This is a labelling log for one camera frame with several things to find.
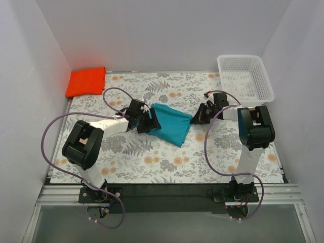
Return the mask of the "teal t shirt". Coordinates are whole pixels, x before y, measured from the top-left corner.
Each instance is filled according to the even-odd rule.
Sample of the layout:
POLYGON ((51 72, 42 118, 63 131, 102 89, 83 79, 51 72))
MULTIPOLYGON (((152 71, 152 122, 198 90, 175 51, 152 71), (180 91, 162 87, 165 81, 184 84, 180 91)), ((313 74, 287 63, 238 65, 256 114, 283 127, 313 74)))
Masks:
POLYGON ((189 133, 192 115, 164 104, 154 103, 151 107, 154 108, 161 128, 153 129, 147 134, 181 147, 189 133))

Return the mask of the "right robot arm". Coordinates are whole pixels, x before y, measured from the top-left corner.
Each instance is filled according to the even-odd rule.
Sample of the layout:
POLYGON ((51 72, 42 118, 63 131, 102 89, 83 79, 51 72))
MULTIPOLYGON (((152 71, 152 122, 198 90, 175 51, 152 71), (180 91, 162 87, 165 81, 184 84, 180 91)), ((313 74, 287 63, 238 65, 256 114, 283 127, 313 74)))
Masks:
POLYGON ((197 113, 191 119, 193 125, 209 124, 215 119, 238 122, 239 139, 242 151, 236 172, 232 175, 234 185, 229 195, 234 201, 243 200, 248 194, 245 185, 254 182, 254 174, 261 154, 275 139, 275 130, 267 106, 243 107, 208 101, 201 103, 197 113))

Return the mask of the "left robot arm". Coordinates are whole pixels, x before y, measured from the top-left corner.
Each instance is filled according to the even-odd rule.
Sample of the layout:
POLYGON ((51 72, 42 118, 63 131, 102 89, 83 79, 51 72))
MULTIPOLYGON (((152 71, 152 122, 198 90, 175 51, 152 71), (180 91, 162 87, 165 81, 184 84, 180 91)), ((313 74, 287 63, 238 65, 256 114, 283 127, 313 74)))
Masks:
POLYGON ((96 165, 103 140, 134 128, 138 133, 161 129, 154 108, 114 115, 112 119, 90 123, 79 120, 71 130, 62 148, 62 155, 76 167, 82 181, 90 185, 90 196, 94 201, 101 203, 108 196, 107 189, 103 187, 105 179, 96 165))

